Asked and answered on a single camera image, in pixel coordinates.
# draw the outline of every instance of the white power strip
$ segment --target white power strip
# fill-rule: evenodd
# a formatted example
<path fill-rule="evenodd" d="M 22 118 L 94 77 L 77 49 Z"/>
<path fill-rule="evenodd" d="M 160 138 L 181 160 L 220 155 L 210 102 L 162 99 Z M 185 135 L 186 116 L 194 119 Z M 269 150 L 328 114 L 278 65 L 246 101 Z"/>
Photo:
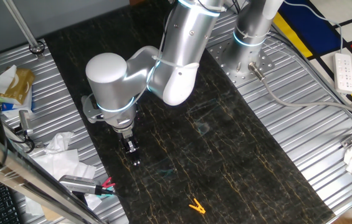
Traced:
<path fill-rule="evenodd" d="M 352 66 L 350 55 L 336 53 L 333 59 L 335 89 L 339 93 L 352 94 Z"/>

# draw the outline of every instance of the blue light ring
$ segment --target blue light ring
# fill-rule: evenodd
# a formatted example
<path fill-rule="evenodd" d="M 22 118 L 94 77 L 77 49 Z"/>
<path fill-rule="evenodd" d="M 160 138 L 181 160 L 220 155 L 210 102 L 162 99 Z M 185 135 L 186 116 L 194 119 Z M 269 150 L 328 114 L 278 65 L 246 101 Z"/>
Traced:
<path fill-rule="evenodd" d="M 246 43 L 244 43 L 243 41 L 241 41 L 241 40 L 238 39 L 238 37 L 237 37 L 236 34 L 235 34 L 235 31 L 234 31 L 233 34 L 234 34 L 235 40 L 236 40 L 238 43 L 240 43 L 240 44 L 242 44 L 242 45 L 245 45 L 245 46 L 248 46 L 248 47 L 256 47 L 256 46 L 262 45 L 262 44 L 264 43 L 264 41 L 265 41 L 265 39 L 264 39 L 263 41 L 261 41 L 261 42 L 258 43 L 258 44 L 246 44 Z"/>
<path fill-rule="evenodd" d="M 98 106 L 101 110 L 103 110 L 103 111 L 106 111 L 106 112 L 109 112 L 109 113 L 116 113 L 116 112 L 121 112 L 121 111 L 123 111 L 123 110 L 125 110 L 125 109 L 128 109 L 129 106 L 131 106 L 131 104 L 133 104 L 133 101 L 134 101 L 134 97 L 130 100 L 130 102 L 129 102 L 126 106 L 124 106 L 124 107 L 122 107 L 122 108 L 120 108 L 120 109 L 117 109 L 117 110 L 108 110 L 108 109 L 105 109 L 105 108 L 103 108 L 102 106 L 100 106 L 98 103 L 97 103 L 97 106 Z"/>

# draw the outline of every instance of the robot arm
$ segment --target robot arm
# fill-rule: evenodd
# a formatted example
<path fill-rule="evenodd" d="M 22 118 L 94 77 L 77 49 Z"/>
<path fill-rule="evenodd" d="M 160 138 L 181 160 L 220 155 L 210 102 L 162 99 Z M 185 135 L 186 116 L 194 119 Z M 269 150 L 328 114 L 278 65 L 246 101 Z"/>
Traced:
<path fill-rule="evenodd" d="M 92 58 L 86 67 L 99 110 L 90 116 L 91 102 L 84 99 L 83 110 L 88 104 L 91 122 L 98 120 L 95 114 L 102 114 L 99 120 L 106 121 L 119 134 L 126 152 L 133 155 L 134 165 L 140 163 L 136 138 L 131 131 L 135 102 L 146 89 L 171 106 L 188 98 L 207 41 L 220 12 L 224 11 L 224 0 L 175 1 L 159 50 L 143 47 L 127 61 L 119 55 L 104 53 Z M 247 70 L 249 62 L 255 62 L 259 55 L 247 57 L 246 52 L 260 49 L 281 3 L 282 0 L 255 0 L 249 11 L 240 13 L 234 32 L 235 43 L 224 51 L 230 58 L 230 66 L 240 68 L 242 62 L 246 63 Z M 241 46 L 239 39 L 249 44 Z"/>

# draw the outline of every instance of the black marble surface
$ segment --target black marble surface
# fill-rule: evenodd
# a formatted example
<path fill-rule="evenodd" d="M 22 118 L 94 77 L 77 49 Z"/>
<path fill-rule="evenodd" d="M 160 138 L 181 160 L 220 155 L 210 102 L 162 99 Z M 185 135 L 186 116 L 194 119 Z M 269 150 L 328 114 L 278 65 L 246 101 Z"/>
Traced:
<path fill-rule="evenodd" d="M 168 8 L 148 0 L 45 37 L 80 112 L 81 97 L 91 93 L 87 62 L 158 47 Z M 82 116 L 133 223 L 323 223 L 333 216 L 207 52 L 183 104 L 167 106 L 150 92 L 139 102 L 139 167 L 109 125 Z M 193 198 L 204 215 L 188 207 Z"/>

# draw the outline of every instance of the floor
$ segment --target floor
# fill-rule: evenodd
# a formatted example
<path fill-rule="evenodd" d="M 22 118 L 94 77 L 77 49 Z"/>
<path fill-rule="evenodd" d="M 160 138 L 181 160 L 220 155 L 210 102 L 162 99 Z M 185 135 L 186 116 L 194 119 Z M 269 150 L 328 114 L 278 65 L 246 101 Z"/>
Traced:
<path fill-rule="evenodd" d="M 340 216 L 333 224 L 352 224 L 352 208 Z"/>
<path fill-rule="evenodd" d="M 317 14 L 342 26 L 343 53 L 352 56 L 352 0 L 289 0 L 306 4 Z M 333 85 L 332 56 L 340 49 L 340 30 L 304 7 L 283 6 L 274 23 Z M 346 95 L 352 101 L 352 94 Z"/>

